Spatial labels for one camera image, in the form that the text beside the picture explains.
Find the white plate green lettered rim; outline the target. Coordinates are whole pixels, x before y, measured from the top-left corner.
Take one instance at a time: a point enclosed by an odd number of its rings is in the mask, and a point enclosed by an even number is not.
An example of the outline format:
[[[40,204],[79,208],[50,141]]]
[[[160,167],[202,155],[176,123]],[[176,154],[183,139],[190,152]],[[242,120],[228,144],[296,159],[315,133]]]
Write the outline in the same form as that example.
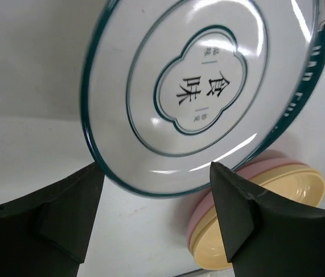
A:
[[[290,101],[280,119],[273,126],[259,146],[239,164],[233,166],[238,169],[244,163],[260,155],[272,145],[293,123],[301,113],[307,101],[315,90],[325,67],[325,1],[319,1],[318,24],[312,39],[311,50],[303,75],[297,84]]]

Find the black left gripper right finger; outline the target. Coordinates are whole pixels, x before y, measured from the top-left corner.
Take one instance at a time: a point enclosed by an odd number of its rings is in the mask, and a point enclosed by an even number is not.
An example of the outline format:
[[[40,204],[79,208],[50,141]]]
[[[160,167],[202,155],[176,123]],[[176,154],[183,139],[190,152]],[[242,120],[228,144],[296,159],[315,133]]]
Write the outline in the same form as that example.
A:
[[[325,276],[325,209],[297,203],[221,163],[210,184],[236,276]]]

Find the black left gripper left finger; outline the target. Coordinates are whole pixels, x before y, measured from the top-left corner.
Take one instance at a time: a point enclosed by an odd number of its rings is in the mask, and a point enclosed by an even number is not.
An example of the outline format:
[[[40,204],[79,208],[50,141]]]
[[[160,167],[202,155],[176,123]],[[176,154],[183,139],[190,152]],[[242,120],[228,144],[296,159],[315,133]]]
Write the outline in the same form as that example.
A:
[[[0,204],[0,276],[77,276],[103,189],[92,163],[33,193]]]

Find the yellow plastic plate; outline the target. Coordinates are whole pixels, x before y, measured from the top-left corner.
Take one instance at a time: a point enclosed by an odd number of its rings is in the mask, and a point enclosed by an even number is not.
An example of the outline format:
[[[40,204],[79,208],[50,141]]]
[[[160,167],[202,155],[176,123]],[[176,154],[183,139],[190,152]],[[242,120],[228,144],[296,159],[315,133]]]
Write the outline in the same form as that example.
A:
[[[203,269],[240,276],[320,276],[325,250],[321,173],[265,160],[233,173],[211,166],[212,191],[194,211],[189,250]]]

